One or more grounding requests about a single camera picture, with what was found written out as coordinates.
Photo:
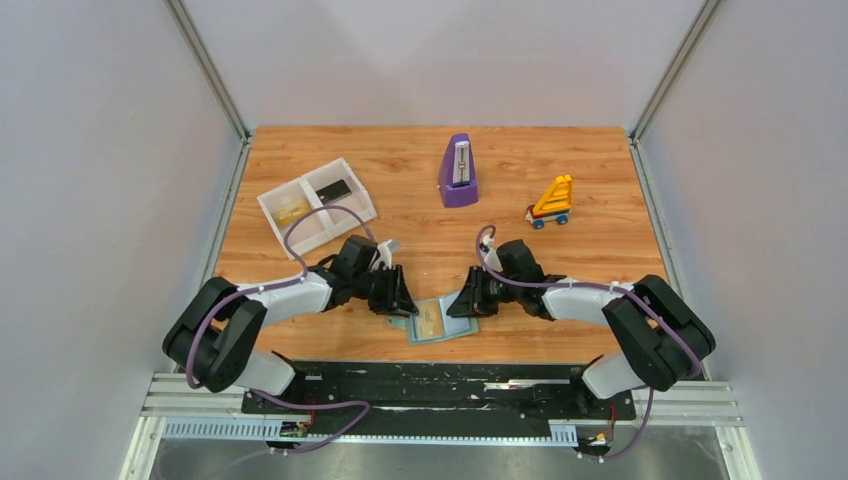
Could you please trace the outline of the green card holder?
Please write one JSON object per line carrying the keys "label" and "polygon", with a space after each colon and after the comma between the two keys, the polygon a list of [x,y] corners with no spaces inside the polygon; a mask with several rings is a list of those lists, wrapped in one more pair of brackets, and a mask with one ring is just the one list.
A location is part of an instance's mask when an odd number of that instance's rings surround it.
{"label": "green card holder", "polygon": [[441,295],[439,297],[434,297],[430,299],[438,299],[441,307],[442,314],[442,322],[444,326],[444,334],[441,338],[429,341],[418,341],[415,339],[415,334],[413,331],[414,327],[414,319],[417,316],[405,317],[405,316],[388,316],[386,318],[386,323],[389,327],[404,330],[407,335],[407,340],[411,345],[416,344],[426,344],[426,343],[437,343],[443,342],[447,340],[451,340],[454,338],[460,338],[464,336],[474,335],[479,332],[479,325],[476,318],[454,318],[447,316],[445,313],[446,308],[446,298],[451,295]]}

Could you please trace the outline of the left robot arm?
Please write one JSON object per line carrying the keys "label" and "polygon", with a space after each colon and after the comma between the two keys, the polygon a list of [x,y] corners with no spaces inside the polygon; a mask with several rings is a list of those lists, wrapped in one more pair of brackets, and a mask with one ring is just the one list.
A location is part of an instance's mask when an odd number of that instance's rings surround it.
{"label": "left robot arm", "polygon": [[305,276],[238,286],[207,280],[165,335],[163,353],[182,367],[194,387],[218,393],[231,386],[261,390],[283,413],[298,411],[306,386],[293,363],[262,352],[256,342],[267,325],[340,307],[353,298],[377,315],[406,316],[418,309],[403,269],[390,262],[394,241],[348,237],[341,250],[308,267]]}

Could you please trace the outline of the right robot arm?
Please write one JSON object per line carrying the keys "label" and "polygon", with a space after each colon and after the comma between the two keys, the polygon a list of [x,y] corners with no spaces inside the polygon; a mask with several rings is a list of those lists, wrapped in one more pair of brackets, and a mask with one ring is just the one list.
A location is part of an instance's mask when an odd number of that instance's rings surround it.
{"label": "right robot arm", "polygon": [[530,316],[548,321],[579,320],[607,326],[618,352],[591,362],[571,390],[571,403],[596,417],[611,397],[635,388],[666,391],[678,380],[699,375],[716,348],[709,328],[661,277],[635,283],[599,284],[548,275],[521,239],[492,247],[479,244],[481,263],[445,312],[451,317],[490,317],[515,302]]}

